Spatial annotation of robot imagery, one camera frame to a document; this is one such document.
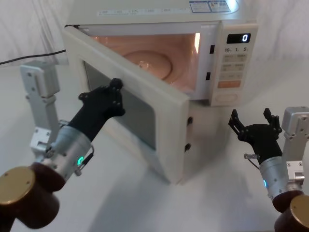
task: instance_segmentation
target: microwave button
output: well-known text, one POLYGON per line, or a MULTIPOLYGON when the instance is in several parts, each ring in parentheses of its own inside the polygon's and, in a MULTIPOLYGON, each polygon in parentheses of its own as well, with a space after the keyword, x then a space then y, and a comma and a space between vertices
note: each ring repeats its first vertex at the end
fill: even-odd
POLYGON ((244 62, 247 60, 247 54, 237 54, 236 55, 236 62, 244 62))
POLYGON ((218 88, 238 88, 240 87, 241 81, 220 81, 218 88))
POLYGON ((241 72, 228 72, 228 73, 222 73, 220 74, 220 80, 221 81, 230 81, 230 80, 241 80, 242 79, 242 73, 241 72))
POLYGON ((243 71, 245 68, 245 64, 244 63, 237 63, 233 65, 232 70, 233 71, 243 71))
POLYGON ((235 55, 225 55, 223 57, 223 62, 234 62, 235 61, 235 55))
POLYGON ((237 100, 237 94, 221 94, 215 99, 217 102, 234 102, 237 100))
POLYGON ((231 71, 231 70, 234 69, 233 66, 234 66, 234 65, 232 65, 232 64, 224 64, 224 65, 222 65, 222 67, 221 67, 221 71, 223 71, 223 72, 225 72, 225 71, 231 71))

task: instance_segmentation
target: microwave label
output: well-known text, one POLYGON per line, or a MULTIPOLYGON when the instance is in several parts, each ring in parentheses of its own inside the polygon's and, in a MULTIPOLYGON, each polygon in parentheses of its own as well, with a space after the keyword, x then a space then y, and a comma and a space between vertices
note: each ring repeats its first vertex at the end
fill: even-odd
POLYGON ((231 12, 225 0, 191 1, 193 13, 221 13, 231 12))
POLYGON ((131 16, 131 15, 168 15, 168 14, 188 14, 190 8, 149 8, 131 10, 103 10, 98 11, 97 16, 131 16))
POLYGON ((190 6, 193 13, 209 13, 211 9, 207 1, 191 1, 190 6))

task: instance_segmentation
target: gold cap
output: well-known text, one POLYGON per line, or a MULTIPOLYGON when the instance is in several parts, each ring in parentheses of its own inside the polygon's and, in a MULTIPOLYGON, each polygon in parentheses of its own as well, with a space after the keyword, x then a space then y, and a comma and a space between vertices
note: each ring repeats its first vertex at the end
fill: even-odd
POLYGON ((22 199, 33 187, 35 174, 28 167, 17 167, 0 176, 0 205, 22 199))
POLYGON ((309 229, 309 196, 295 197, 290 204, 293 217, 304 227, 309 229))

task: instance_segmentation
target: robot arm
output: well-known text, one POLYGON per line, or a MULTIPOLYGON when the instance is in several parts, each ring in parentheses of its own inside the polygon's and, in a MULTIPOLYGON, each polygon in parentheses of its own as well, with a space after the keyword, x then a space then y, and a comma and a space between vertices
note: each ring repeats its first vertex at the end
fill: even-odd
POLYGON ((59 91, 53 66, 31 62, 22 66, 35 132, 30 146, 36 161, 30 167, 17 167, 0 177, 0 231, 10 231, 17 218, 32 229, 48 225, 59 211, 53 192, 63 188, 73 173, 93 157, 86 156, 91 142, 105 122, 125 113, 120 79, 109 86, 82 93, 82 108, 69 123, 58 123, 54 94, 59 91))
POLYGON ((268 196, 274 207, 282 213, 275 224, 276 232, 309 231, 307 216, 309 197, 303 195, 304 170, 302 159, 309 132, 309 108, 290 107, 285 110, 282 128, 286 138, 283 152, 277 143, 282 132, 279 117, 267 108, 264 116, 269 124, 243 126, 236 110, 229 121, 240 141, 248 142, 255 152, 245 155, 256 158, 268 196))

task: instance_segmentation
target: microwave control panel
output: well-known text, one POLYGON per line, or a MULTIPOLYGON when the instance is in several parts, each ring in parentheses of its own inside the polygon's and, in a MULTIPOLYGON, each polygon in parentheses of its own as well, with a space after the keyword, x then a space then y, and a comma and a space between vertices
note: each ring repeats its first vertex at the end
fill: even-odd
POLYGON ((240 102, 257 29, 255 23, 235 25, 223 22, 220 25, 214 75, 211 77, 212 106, 240 102))

